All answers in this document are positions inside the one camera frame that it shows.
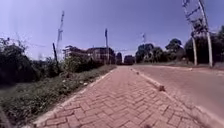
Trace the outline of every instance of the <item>asphalt road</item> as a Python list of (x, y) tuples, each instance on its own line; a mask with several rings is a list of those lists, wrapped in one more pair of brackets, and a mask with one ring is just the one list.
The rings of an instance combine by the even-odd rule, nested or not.
[(224, 73), (166, 66), (134, 66), (182, 101), (196, 104), (224, 119)]

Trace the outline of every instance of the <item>green grass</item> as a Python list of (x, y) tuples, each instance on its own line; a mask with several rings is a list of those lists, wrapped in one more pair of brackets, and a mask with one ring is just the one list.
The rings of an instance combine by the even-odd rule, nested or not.
[(103, 66), (73, 74), (70, 78), (55, 77), (34, 83), (18, 84), (0, 91), (1, 106), (12, 125), (24, 125), (84, 87), (83, 82), (92, 82), (94, 78), (113, 68), (115, 66)]

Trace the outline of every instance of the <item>concrete curb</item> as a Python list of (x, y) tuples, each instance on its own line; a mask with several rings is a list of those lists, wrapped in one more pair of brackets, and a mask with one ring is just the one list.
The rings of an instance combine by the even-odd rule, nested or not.
[[(163, 86), (156, 80), (144, 75), (144, 73), (131, 69), (132, 71), (138, 73), (140, 76), (142, 76), (144, 79), (150, 81), (150, 83), (154, 84), (154, 87), (158, 88)], [(189, 107), (186, 103), (180, 101), (179, 99), (170, 96), (166, 92), (162, 92), (164, 95), (166, 95), (170, 100), (177, 103), (179, 106), (181, 106), (190, 116), (192, 116), (194, 119), (196, 119), (198, 122), (202, 123), (204, 127), (207, 128), (224, 128), (224, 122), (223, 119), (215, 115), (214, 113), (206, 110), (202, 106), (196, 106), (194, 105), (194, 108)]]
[(60, 111), (64, 106), (68, 105), (70, 102), (72, 102), (77, 95), (82, 94), (88, 90), (88, 88), (91, 88), (95, 86), (98, 82), (100, 82), (102, 79), (106, 78), (109, 74), (111, 74), (116, 68), (112, 69), (108, 73), (104, 74), (103, 76), (100, 76), (96, 78), (96, 80), (90, 84), (88, 84), (85, 88), (81, 89), (79, 92), (75, 92), (72, 94), (72, 96), (65, 100), (62, 103), (58, 103), (52, 110), (46, 112), (45, 114), (39, 116), (35, 121), (33, 121), (32, 124), (23, 126), (22, 128), (35, 128), (35, 126), (41, 125), (44, 121), (46, 121), (49, 117), (53, 116), (55, 113)]

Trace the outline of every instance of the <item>brick sidewalk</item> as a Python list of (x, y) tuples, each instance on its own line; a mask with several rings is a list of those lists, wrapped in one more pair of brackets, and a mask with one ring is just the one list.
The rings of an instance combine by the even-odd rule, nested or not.
[(38, 128), (202, 128), (128, 67), (118, 67)]

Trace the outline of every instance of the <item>blue sky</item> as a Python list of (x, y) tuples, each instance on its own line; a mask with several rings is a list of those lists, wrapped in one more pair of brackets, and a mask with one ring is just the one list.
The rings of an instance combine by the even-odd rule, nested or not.
[[(210, 29), (217, 31), (224, 25), (224, 1), (204, 2)], [(0, 37), (26, 40), (31, 58), (52, 56), (64, 10), (61, 49), (105, 46), (108, 28), (109, 45), (127, 49), (123, 54), (134, 54), (142, 33), (147, 42), (162, 48), (174, 37), (186, 42), (190, 26), (181, 4), (182, 0), (0, 0)]]

